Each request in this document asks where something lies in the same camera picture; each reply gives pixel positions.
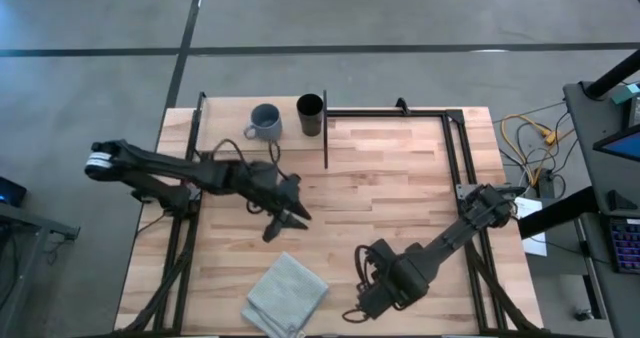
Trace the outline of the black device with blue light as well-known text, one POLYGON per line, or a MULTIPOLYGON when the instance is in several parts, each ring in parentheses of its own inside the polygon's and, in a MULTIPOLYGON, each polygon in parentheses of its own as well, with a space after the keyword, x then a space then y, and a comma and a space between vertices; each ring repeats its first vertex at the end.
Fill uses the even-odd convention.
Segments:
POLYGON ((27 189, 9 179, 0 177, 0 203, 20 208, 27 195, 27 189))

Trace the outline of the teal box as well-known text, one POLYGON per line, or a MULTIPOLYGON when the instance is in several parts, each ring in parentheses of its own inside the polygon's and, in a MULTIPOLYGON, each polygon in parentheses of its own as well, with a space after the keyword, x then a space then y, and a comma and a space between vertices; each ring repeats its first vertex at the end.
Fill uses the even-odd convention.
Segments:
POLYGON ((638 96, 640 96, 640 82, 625 85, 611 96, 611 101, 616 105, 621 105, 638 96))

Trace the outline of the black tall cup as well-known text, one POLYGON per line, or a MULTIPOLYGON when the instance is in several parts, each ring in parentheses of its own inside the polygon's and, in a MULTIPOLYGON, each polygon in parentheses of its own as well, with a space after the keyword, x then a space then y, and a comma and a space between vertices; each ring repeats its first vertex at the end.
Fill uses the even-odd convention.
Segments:
POLYGON ((309 137, 320 134, 324 102, 316 94, 305 94, 298 98, 296 109, 299 116, 302 132, 309 137))

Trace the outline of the dark grey side desk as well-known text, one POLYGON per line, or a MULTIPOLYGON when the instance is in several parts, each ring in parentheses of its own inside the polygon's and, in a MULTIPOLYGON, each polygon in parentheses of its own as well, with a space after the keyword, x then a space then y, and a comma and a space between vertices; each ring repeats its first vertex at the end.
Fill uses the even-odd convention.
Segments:
POLYGON ((578 84, 563 88, 598 213, 581 217, 594 268, 603 293, 606 314, 615 338, 640 338, 640 275, 619 273, 609 248, 611 218, 640 219, 640 162, 595 151, 593 144, 624 130, 624 109, 610 99, 595 101, 583 94, 578 84), (634 211, 611 211, 607 193, 618 191, 638 205, 634 211))

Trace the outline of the grey ceramic mug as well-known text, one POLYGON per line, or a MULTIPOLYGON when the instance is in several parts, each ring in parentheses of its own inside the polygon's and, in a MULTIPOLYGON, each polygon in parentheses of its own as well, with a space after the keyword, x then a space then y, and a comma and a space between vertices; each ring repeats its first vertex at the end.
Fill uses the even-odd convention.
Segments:
POLYGON ((275 105, 263 103, 256 106, 249 116, 247 127, 243 131, 245 138, 261 141, 278 141, 282 135, 280 111, 275 105))

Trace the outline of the grey waffle-weave cloth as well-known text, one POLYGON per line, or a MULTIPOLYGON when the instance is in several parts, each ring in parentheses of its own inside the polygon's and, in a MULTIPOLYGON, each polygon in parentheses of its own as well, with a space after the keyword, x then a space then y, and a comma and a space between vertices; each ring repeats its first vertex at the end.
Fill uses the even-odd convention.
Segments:
POLYGON ((297 338, 328 290, 318 275, 283 252, 249 291, 241 315, 269 338, 297 338))

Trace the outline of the black beam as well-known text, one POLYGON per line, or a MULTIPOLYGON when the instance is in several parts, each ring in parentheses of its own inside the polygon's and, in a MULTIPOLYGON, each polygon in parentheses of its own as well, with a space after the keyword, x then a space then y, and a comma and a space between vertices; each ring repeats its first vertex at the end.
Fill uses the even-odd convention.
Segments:
POLYGON ((583 213, 598 213, 599 206, 592 187, 584 188, 562 200, 518 220, 522 239, 543 233, 578 218, 583 213))

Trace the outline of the keyboard with colourful keys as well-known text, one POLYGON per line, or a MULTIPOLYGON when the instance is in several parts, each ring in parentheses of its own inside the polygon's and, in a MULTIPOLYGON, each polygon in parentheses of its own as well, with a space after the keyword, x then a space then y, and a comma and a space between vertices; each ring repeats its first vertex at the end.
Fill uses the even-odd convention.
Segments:
POLYGON ((640 219, 611 218, 607 228, 616 271, 640 275, 640 219))

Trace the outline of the wooden shelf with black frame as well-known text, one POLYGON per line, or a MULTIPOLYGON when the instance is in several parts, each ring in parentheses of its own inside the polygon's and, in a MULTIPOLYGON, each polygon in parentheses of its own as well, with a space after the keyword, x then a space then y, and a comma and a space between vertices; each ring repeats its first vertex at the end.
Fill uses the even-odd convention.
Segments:
POLYGON ((260 104, 278 108, 283 132, 278 140, 281 163, 291 168, 296 163, 316 164, 324 167, 324 132, 308 137, 303 134, 299 120, 296 96, 210 97, 202 104, 202 114, 196 149, 211 152, 223 139, 236 143, 244 156, 250 159, 269 159, 269 144, 259 139, 247 139, 243 132, 249 125, 251 112, 260 104))

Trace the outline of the black aluminium table frame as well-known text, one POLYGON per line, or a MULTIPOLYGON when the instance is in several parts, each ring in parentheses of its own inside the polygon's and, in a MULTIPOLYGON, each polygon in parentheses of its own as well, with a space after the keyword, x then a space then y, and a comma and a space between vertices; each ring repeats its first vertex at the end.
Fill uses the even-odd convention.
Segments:
POLYGON ((284 116, 281 168, 301 178, 311 213, 304 230, 271 242, 267 218, 252 215, 239 196, 205 196, 184 299, 170 295, 164 326, 186 335, 253 335, 242 317, 249 291, 282 253, 329 287, 305 326, 309 335, 392 337, 473 334, 478 319, 465 256, 441 267, 428 294, 404 311, 358 323, 353 313, 358 245, 386 240, 395 250, 427 243, 456 218, 457 183, 497 184, 504 172, 486 108, 353 108, 331 115, 326 136, 299 131, 295 101, 278 97, 284 116))

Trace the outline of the black slanted pole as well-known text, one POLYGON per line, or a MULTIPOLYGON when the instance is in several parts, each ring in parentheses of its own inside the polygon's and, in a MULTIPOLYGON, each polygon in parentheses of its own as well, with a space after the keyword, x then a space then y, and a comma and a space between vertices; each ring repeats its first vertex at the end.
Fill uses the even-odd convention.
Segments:
POLYGON ((600 100, 623 80, 640 70, 640 49, 614 66, 595 82, 587 85, 583 91, 592 100, 600 100))

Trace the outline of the white paper sheet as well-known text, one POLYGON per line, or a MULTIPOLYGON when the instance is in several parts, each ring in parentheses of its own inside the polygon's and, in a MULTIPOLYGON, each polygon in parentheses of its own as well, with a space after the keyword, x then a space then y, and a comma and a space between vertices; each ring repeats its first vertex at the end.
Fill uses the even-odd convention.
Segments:
MULTIPOLYGON (((517 207, 516 218, 518 220, 526 218, 527 216, 538 212, 543 208, 543 205, 540 201, 528 198, 517 197, 514 202, 517 207)), ((541 257, 547 256, 546 236, 544 233, 534 235, 531 238, 523 239, 522 244, 526 254, 541 257)))

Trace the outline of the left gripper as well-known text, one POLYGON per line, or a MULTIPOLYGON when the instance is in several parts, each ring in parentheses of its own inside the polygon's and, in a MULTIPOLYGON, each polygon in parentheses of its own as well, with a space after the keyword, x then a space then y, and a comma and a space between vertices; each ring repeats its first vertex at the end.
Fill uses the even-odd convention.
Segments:
POLYGON ((294 217, 297 215, 306 220, 312 219, 299 202, 298 183, 298 179, 292 178, 278 182, 275 188, 256 185, 251 180, 249 164, 248 170, 241 176, 238 193, 247 199, 247 210, 252 214, 265 212, 271 218, 262 235, 265 243, 274 240, 283 229, 308 229, 306 224, 294 217))

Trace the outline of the black triangular stand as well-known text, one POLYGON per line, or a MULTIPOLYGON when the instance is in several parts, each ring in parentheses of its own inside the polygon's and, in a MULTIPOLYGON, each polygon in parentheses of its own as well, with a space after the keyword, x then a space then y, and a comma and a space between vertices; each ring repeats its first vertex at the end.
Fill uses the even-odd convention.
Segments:
POLYGON ((634 211, 638 209, 638 205, 628 198, 622 196, 616 190, 610 190, 607 193, 607 204, 611 211, 627 210, 634 211))

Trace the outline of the grey side table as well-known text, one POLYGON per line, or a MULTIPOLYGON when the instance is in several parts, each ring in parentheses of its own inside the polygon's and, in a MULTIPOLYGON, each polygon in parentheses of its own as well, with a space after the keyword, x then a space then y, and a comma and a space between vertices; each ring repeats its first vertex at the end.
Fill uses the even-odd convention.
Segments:
POLYGON ((7 204, 0 204, 0 223, 10 227, 8 242, 16 242, 20 234, 32 237, 23 253, 14 255, 11 284, 7 293, 0 298, 0 338, 9 338, 26 301, 36 265, 45 255, 45 244, 49 235, 58 234, 64 240, 74 241, 80 228, 7 204))

